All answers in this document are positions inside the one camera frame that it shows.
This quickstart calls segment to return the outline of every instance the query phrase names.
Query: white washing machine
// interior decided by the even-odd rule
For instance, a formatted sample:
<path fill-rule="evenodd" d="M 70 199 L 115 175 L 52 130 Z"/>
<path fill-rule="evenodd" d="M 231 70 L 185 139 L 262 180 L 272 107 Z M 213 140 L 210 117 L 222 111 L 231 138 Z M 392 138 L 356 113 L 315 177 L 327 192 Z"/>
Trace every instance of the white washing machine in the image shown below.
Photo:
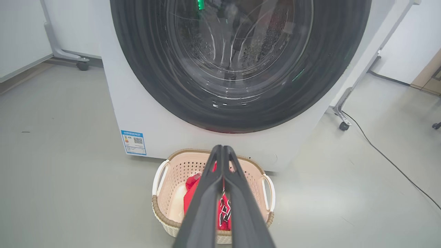
<path fill-rule="evenodd" d="M 283 170 L 394 4 L 95 0 L 121 149 L 167 158 L 230 145 L 264 170 Z"/>

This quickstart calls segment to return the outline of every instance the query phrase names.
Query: white handle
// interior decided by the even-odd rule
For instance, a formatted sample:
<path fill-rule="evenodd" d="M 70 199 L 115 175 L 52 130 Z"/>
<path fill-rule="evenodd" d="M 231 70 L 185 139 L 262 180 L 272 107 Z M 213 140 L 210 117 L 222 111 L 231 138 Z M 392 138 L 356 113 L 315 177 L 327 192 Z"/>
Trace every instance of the white handle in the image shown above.
<path fill-rule="evenodd" d="M 156 171 L 155 179 L 153 179 L 152 195 L 156 195 L 156 193 L 158 191 L 159 177 L 161 176 L 162 171 L 168 167 L 168 166 L 166 166 L 166 165 L 168 165 L 168 162 L 170 162 L 168 159 L 165 160 L 164 162 L 162 162 L 162 164 L 159 166 L 158 170 Z"/>
<path fill-rule="evenodd" d="M 266 174 L 263 174 L 262 176 L 268 182 L 269 191 L 271 191 L 271 202 L 269 204 L 269 207 L 266 206 L 266 209 L 270 212 L 274 212 L 274 207 L 276 206 L 276 191 L 274 190 L 274 184 L 269 176 L 267 176 Z M 265 203 L 267 204 L 268 201 L 266 199 L 266 192 L 264 192 L 264 194 L 265 194 Z"/>

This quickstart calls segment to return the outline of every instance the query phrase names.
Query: floor scratch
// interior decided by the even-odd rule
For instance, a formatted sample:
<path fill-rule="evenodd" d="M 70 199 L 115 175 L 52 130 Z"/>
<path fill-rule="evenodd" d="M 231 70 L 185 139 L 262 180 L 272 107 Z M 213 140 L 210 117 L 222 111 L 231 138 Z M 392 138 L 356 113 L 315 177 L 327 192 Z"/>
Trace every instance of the floor scratch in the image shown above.
<path fill-rule="evenodd" d="M 342 219 L 344 219 L 347 223 L 351 224 L 351 226 L 355 227 L 352 223 L 350 223 L 347 219 L 341 217 Z"/>

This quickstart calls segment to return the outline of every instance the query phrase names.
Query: qr code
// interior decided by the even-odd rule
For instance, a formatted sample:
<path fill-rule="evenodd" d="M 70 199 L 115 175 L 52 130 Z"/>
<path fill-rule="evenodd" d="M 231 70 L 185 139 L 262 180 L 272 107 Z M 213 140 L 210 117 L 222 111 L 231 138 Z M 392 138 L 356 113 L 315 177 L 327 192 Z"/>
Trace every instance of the qr code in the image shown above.
<path fill-rule="evenodd" d="M 135 141 L 136 144 L 142 144 L 142 139 L 141 138 L 133 137 L 133 140 Z"/>

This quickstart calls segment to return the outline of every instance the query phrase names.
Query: power cord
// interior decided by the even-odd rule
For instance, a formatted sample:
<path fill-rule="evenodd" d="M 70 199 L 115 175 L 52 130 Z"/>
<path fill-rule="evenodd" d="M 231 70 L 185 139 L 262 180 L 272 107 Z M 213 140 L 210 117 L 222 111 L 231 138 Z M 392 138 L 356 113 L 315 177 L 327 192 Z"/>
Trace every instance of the power cord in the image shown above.
<path fill-rule="evenodd" d="M 385 157 L 385 159 L 387 159 L 387 161 L 389 161 L 399 172 L 401 172 L 401 174 L 403 175 L 403 176 L 405 176 L 406 178 L 407 178 L 407 180 L 409 180 L 409 182 L 411 182 L 417 189 L 419 189 L 421 192 L 423 192 L 430 200 L 432 200 L 433 202 L 434 202 L 434 204 L 441 210 L 441 207 L 440 207 L 440 205 L 438 205 L 438 203 L 437 202 L 435 202 L 435 200 L 434 199 L 432 199 L 432 197 L 430 197 L 426 192 L 424 192 L 424 190 L 422 190 L 420 187 L 418 187 L 414 182 L 412 182 L 412 180 L 408 177 L 408 176 L 406 176 L 406 174 L 404 174 L 404 172 L 402 172 L 392 161 L 390 161 L 390 159 L 388 158 L 388 157 L 386 157 L 386 155 L 384 155 L 380 150 L 378 150 L 378 148 L 376 148 L 371 142 L 370 142 L 370 140 L 366 137 L 366 134 L 364 134 L 364 132 L 363 132 L 363 129 L 361 129 L 361 127 L 360 127 L 360 125 L 357 123 L 357 121 L 354 119 L 354 118 L 352 118 L 350 115 L 348 115 L 346 112 L 344 112 L 343 111 L 343 113 L 345 114 L 345 115 L 347 115 L 349 118 L 351 118 L 354 122 L 355 122 L 355 124 L 357 124 L 357 126 L 360 128 L 360 131 L 363 133 L 363 135 L 364 135 L 364 137 L 366 138 L 366 140 L 369 142 L 369 144 L 375 149 L 375 150 L 377 150 L 381 155 L 383 155 L 383 157 Z"/>

